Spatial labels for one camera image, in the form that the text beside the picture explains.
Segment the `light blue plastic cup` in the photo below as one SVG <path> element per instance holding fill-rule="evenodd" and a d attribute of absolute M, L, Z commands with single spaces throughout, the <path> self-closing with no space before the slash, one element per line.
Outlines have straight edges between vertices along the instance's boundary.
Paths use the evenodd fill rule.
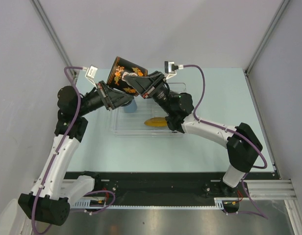
<path fill-rule="evenodd" d="M 123 107 L 124 113 L 132 114 L 135 113 L 137 110 L 136 101 L 133 99 L 129 104 Z"/>

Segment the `red interior dark mug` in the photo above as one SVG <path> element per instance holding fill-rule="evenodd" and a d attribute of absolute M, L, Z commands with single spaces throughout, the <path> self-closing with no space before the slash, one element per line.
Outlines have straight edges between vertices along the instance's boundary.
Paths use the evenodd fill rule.
<path fill-rule="evenodd" d="M 132 63 L 124 58 L 117 56 L 109 73 L 106 84 L 121 92 L 137 96 L 136 90 L 131 87 L 126 81 L 125 77 L 129 76 L 147 76 L 148 70 Z"/>

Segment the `clear plastic dish rack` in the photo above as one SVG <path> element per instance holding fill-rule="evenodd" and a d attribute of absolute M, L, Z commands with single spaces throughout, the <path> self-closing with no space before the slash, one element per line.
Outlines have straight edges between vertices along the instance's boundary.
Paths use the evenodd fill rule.
<path fill-rule="evenodd" d="M 166 117 L 167 114 L 151 98 L 143 99 L 140 96 L 134 98 L 137 104 L 135 113 L 124 113 L 123 107 L 112 111 L 111 130 L 118 136 L 144 136 L 144 137 L 181 137 L 177 131 L 171 131 L 165 127 L 150 127 L 144 122 L 149 118 Z"/>

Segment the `yellow brown round saucer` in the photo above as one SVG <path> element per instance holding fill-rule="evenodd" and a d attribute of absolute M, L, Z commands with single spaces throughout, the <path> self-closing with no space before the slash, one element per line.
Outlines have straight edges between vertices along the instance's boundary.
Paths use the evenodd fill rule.
<path fill-rule="evenodd" d="M 153 117 L 147 119 L 144 124 L 150 127 L 165 127 L 167 126 L 167 122 L 164 117 Z"/>

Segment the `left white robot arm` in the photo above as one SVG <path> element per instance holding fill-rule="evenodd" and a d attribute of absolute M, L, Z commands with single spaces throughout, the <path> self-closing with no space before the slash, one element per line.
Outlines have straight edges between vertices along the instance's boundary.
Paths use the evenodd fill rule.
<path fill-rule="evenodd" d="M 85 171 L 67 188 L 62 182 L 73 154 L 87 129 L 85 115 L 101 107 L 111 111 L 129 104 L 134 97 L 110 88 L 103 81 L 86 95 L 75 85 L 58 91 L 55 137 L 47 162 L 30 193 L 22 193 L 18 204 L 34 225 L 37 221 L 61 226 L 68 218 L 71 206 L 90 193 L 106 193 L 98 173 Z"/>

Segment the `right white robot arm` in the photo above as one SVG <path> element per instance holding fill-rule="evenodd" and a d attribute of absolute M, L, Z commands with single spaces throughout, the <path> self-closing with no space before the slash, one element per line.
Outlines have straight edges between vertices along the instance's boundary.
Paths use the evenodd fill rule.
<path fill-rule="evenodd" d="M 153 99 L 167 114 L 167 126 L 172 131 L 192 134 L 213 141 L 227 150 L 229 167 L 220 190 L 225 196 L 238 191 L 238 184 L 254 167 L 263 149 L 259 139 L 246 123 L 227 126 L 196 116 L 192 96 L 171 91 L 163 73 L 149 76 L 125 75 L 123 80 L 142 98 Z"/>

